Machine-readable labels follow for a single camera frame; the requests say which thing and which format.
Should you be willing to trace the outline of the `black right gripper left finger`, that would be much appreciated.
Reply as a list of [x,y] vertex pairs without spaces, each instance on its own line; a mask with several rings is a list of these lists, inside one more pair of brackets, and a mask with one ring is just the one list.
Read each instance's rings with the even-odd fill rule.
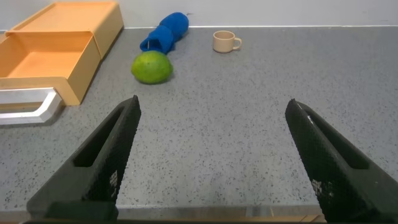
[[117,218],[116,201],[141,109],[118,104],[27,203],[32,218]]

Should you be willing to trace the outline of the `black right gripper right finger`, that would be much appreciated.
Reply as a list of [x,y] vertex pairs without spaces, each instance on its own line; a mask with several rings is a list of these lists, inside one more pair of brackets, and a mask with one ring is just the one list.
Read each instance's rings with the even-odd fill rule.
[[396,180],[307,105],[285,118],[327,222],[397,223]]

